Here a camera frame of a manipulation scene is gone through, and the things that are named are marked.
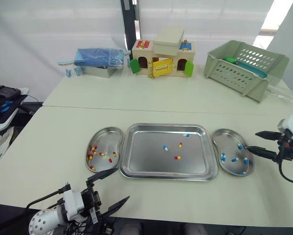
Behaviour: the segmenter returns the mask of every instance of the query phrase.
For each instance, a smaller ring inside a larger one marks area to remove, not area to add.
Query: plastic bag
[[[284,87],[273,87],[269,85],[266,90],[266,95],[269,97],[273,97],[284,102],[293,102],[293,91]]]
[[[75,66],[97,68],[123,68],[124,51],[112,48],[78,49],[74,58]]]

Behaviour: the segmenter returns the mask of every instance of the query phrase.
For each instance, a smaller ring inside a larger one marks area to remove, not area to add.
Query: blue plastic bag
[[[124,51],[112,48],[78,49],[74,58],[75,66],[97,68],[123,68]]]

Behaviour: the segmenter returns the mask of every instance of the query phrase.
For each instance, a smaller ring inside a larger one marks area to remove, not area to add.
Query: metal container
[[[120,151],[123,144],[123,133],[117,127],[106,127],[98,131],[90,140],[85,155],[85,162],[87,168],[92,172],[100,172],[110,168],[117,167]]]
[[[253,172],[254,156],[245,149],[248,143],[242,136],[229,129],[218,129],[214,131],[212,140],[219,164],[225,172],[240,177],[248,176]]]
[[[121,156],[120,171],[129,178],[209,181],[218,173],[211,139],[199,125],[134,124]]]

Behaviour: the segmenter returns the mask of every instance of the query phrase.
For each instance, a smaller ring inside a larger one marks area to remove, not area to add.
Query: green plastic basket
[[[267,74],[257,74],[223,60],[234,57],[237,61],[252,66]],[[288,65],[289,58],[240,41],[229,41],[210,51],[204,69],[206,78],[212,78],[257,101],[264,97],[268,84],[277,85]]]

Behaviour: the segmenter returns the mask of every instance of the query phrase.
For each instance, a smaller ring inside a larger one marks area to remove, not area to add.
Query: rectangular metal tray
[[[120,171],[129,178],[209,181],[218,173],[211,139],[199,125],[134,124],[126,133],[121,156]]]

